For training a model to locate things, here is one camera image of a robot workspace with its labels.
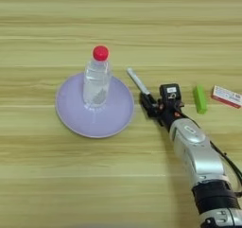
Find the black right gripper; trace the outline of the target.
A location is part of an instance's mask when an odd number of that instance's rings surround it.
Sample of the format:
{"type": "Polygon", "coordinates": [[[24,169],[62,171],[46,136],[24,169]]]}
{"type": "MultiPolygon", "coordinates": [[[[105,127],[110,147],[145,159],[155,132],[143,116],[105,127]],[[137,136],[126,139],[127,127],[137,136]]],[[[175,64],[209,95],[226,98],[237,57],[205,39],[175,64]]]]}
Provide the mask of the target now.
{"type": "Polygon", "coordinates": [[[182,118],[187,118],[187,115],[182,112],[184,103],[178,99],[159,99],[158,104],[152,94],[140,94],[140,103],[146,110],[147,116],[150,118],[156,117],[161,126],[164,126],[169,132],[174,121],[182,118]]]}

